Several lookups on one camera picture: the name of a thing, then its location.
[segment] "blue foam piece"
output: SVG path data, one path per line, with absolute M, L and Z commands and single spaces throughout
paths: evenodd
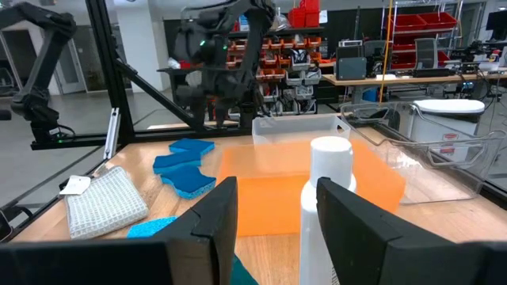
M 162 183 L 174 187 L 176 193 L 185 199 L 194 199 L 215 187 L 216 178 L 200 173 L 196 166 L 185 165 L 173 171 L 163 173 Z
M 204 156 L 208 152 L 215 149 L 214 142 L 206 142 L 199 139 L 180 139 L 169 145 L 169 150 L 172 153 L 180 153 L 183 151 L 196 151 L 200 156 Z
M 140 223 L 130 228 L 127 238 L 148 238 L 156 234 L 161 229 L 172 223 L 177 216 L 168 218 L 159 218 L 149 222 Z
M 157 156 L 153 163 L 153 172 L 155 174 L 167 173 L 185 165 L 200 166 L 200 155 L 196 152 L 185 151 Z

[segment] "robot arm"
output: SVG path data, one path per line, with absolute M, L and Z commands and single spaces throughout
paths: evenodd
M 44 43 L 23 89 L 13 96 L 11 108 L 31 122 L 35 140 L 44 143 L 56 139 L 51 130 L 59 125 L 57 111 L 48 107 L 48 86 L 63 48 L 76 31 L 72 15 L 55 13 L 23 2 L 0 9 L 0 30 L 21 21 L 29 21 L 44 30 Z
M 249 108 L 249 113 L 254 114 L 261 103 L 255 74 L 262 39 L 275 17 L 271 0 L 230 0 L 190 10 L 203 12 L 195 21 L 183 23 L 177 36 L 175 53 L 192 63 L 203 63 L 202 83 L 196 88 L 181 89 L 178 95 L 189 98 L 194 118 L 202 123 L 206 97 L 210 96 L 216 96 L 215 112 L 219 126 L 225 120 L 227 110 L 236 104 L 242 110 Z M 246 52 L 240 68 L 228 70 L 227 35 L 243 14 L 250 26 Z

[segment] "desk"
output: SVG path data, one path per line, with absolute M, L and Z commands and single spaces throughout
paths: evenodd
M 351 134 L 358 139 L 358 134 Z M 253 143 L 251 136 L 214 139 L 216 148 L 203 159 L 201 171 L 216 176 L 224 147 Z M 172 188 L 153 174 L 154 158 L 167 154 L 170 142 L 127 145 L 108 164 L 120 165 L 130 173 L 134 185 L 150 208 L 147 220 L 181 215 L 198 199 L 176 196 Z M 476 199 L 401 206 L 398 216 L 451 241 L 506 240 L 507 211 L 483 197 Z M 130 227 L 100 238 L 123 238 Z M 17 235 L 13 241 L 58 241 L 70 238 L 66 207 L 59 201 Z M 236 254 L 260 284 L 297 284 L 299 279 L 299 235 L 240 237 Z
M 503 79 L 507 78 L 507 74 L 486 74 L 486 78 L 488 79 Z M 479 81 L 482 80 L 478 78 L 475 74 L 465 74 L 463 76 L 467 81 Z M 362 80 L 336 80 L 334 74 L 325 74 L 322 76 L 324 80 L 327 80 L 334 86 L 351 86 L 354 87 L 353 91 L 353 104 L 359 104 L 361 102 L 361 98 L 363 97 L 363 91 L 367 88 L 374 86 L 381 86 L 382 80 L 377 80 L 376 78 L 366 78 Z M 394 78 L 394 79 L 386 79 L 384 80 L 385 86 L 392 85 L 401 85 L 401 84 L 432 84 L 432 83 L 447 83 L 447 82 L 461 82 L 463 79 L 458 75 L 452 76 L 444 76 L 444 77 L 434 77 L 434 78 Z

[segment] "table surface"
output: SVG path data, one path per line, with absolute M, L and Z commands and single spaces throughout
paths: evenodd
M 252 144 L 251 136 L 219 138 L 215 149 L 203 159 L 201 171 L 216 177 L 223 149 L 227 146 Z M 130 144 L 120 151 L 108 166 L 120 165 L 131 176 L 150 208 L 146 222 L 171 215 L 181 215 L 199 198 L 179 198 L 172 188 L 153 174 L 153 161 L 168 154 L 170 142 Z M 451 241 L 507 239 L 507 211 L 483 197 L 475 199 L 400 206 L 396 213 L 422 228 Z M 123 238 L 130 226 L 100 238 Z M 17 235 L 13 241 L 61 241 L 70 239 L 65 203 L 60 200 Z M 284 234 L 239 237 L 235 252 L 247 270 L 260 284 L 297 284 L 299 279 L 299 235 Z
M 465 74 L 463 76 L 465 80 L 481 80 L 475 74 Z M 507 74 L 487 74 L 486 77 L 489 79 L 507 78 Z M 324 74 L 322 78 L 335 86 L 379 86 L 382 84 L 382 80 L 376 78 L 366 78 L 361 80 L 336 80 L 334 74 Z M 434 77 L 434 78 L 392 78 L 385 79 L 384 85 L 394 84 L 424 84 L 424 83 L 436 83 L 436 82 L 461 82 L 463 79 L 459 75 Z

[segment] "white container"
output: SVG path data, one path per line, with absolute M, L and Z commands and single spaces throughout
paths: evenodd
M 350 126 L 338 119 L 335 114 L 258 117 L 252 122 L 254 144 L 287 143 L 327 135 L 348 139 Z
M 479 119 L 485 109 L 481 101 L 466 99 L 421 100 L 414 101 L 414 104 L 422 115 L 422 117 L 415 115 L 411 117 L 413 123 L 408 133 L 409 138 L 415 142 L 449 141 L 451 143 L 469 139 L 460 137 L 458 131 L 476 135 Z M 454 162 L 464 162 L 468 155 L 468 147 L 446 147 L 439 152 Z
M 347 139 L 327 136 L 311 141 L 310 180 L 301 192 L 299 285 L 336 284 L 333 282 L 336 272 L 318 221 L 317 180 L 329 177 L 334 183 L 356 192 L 352 163 L 352 145 Z

